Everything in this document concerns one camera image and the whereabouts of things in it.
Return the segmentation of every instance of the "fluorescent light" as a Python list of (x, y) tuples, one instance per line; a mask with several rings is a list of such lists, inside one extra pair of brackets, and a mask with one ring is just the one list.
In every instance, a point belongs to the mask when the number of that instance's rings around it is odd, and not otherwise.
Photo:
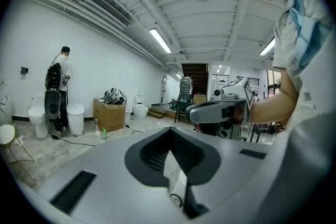
[(274, 47), (274, 45), (275, 45), (275, 38), (273, 38), (271, 42), (266, 46), (266, 48), (261, 51), (260, 55), (265, 56), (271, 50), (271, 48)]
[(168, 53), (171, 54), (172, 51), (170, 50), (170, 48), (168, 47), (167, 43), (163, 40), (163, 38), (161, 37), (160, 33), (157, 31), (156, 28), (153, 28), (151, 30), (149, 30), (149, 33), (151, 33), (153, 35), (153, 37), (156, 39), (156, 41), (158, 43), (160, 43), (160, 45), (162, 46), (162, 48)]

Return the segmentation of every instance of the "air vent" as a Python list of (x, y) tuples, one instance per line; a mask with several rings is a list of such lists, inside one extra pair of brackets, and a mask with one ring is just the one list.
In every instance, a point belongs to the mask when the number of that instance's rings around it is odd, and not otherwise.
[(107, 3), (105, 0), (91, 0), (98, 6), (100, 6), (103, 10), (105, 10), (109, 16), (112, 16), (113, 18), (117, 19), (120, 23), (125, 25), (125, 27), (128, 27), (130, 25), (130, 21), (125, 18), (119, 11), (117, 11), (115, 8), (113, 8), (109, 3)]

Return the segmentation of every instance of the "cardboard box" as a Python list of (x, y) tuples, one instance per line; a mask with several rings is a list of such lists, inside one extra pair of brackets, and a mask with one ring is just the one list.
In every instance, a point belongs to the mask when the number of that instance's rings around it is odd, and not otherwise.
[(93, 101), (93, 119), (98, 120), (98, 128), (102, 131), (111, 132), (124, 128), (125, 119), (124, 104), (105, 104), (98, 99)]
[(194, 104), (206, 102), (206, 95), (194, 95)]

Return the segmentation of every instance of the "bottle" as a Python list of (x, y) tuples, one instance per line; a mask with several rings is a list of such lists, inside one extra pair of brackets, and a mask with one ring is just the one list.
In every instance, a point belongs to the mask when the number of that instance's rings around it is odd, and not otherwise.
[(106, 130), (105, 130), (105, 128), (103, 128), (103, 139), (105, 140), (106, 139)]

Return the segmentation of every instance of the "white trash can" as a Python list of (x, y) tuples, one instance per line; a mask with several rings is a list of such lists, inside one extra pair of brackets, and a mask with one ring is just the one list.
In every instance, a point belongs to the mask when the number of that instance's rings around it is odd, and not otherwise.
[(71, 134), (82, 135), (84, 133), (84, 106), (68, 104), (67, 116)]
[(125, 109), (125, 123), (129, 123), (131, 120), (131, 109)]

